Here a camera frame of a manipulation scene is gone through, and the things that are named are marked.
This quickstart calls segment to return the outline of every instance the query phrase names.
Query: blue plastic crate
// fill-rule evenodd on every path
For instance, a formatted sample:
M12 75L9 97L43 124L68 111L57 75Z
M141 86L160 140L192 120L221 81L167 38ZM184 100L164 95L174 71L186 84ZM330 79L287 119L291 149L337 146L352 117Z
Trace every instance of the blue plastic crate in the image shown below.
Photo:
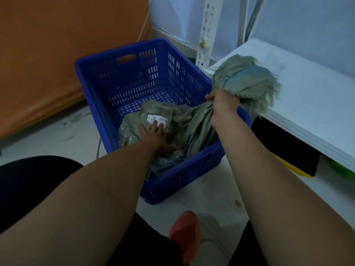
M165 39L152 39L79 59L78 78L107 153L119 148L123 116L150 99L197 106L206 101L211 80ZM239 116L250 126L248 114ZM216 167L224 151L218 141L144 183L141 197L157 204Z

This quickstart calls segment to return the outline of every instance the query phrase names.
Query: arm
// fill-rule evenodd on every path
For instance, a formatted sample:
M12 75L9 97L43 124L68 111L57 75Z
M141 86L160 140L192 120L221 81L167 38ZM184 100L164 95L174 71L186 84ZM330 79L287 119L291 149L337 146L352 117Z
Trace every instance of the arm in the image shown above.
M163 125L140 130L139 142L73 173L3 232L0 264L106 265L134 215L151 159L174 150Z
M217 130L250 221L270 266L350 265L355 232L260 143L237 115L239 102L213 91Z

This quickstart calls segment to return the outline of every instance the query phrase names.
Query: orange slipper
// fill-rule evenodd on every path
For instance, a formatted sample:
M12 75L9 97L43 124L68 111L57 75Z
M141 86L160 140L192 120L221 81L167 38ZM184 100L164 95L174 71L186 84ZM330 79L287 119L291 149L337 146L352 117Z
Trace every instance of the orange slipper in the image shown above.
M183 212L171 227L168 238L179 244L184 266L189 265L197 255L201 242L201 225L197 215L192 211Z

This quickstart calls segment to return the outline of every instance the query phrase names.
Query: white tiled floor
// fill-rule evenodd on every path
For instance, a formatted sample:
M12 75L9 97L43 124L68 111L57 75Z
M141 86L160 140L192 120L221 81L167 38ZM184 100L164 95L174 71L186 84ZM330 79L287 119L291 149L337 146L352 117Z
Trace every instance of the white tiled floor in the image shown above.
M58 155L86 165L95 159L98 140L90 110L82 103L1 141L0 165L36 155ZM100 156L105 153L102 147ZM333 172L324 158L319 164L315 178L301 179L355 227L355 181ZM213 240L202 244L201 248L209 251L201 250L199 261L207 254L216 254L219 256L217 265L227 265L224 252L228 257L232 255L248 216L225 157L218 167L162 203L149 205L139 199L137 206L137 212L163 235L185 210L192 210L199 216L202 238ZM211 251L216 246L224 252Z

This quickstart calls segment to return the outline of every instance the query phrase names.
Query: left arm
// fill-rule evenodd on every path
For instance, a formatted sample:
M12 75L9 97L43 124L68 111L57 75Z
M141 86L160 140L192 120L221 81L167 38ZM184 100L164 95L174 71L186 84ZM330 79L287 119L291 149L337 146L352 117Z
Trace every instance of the left arm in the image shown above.
M84 166L0 235L1 265L106 265L134 215L148 165L171 152L163 125Z

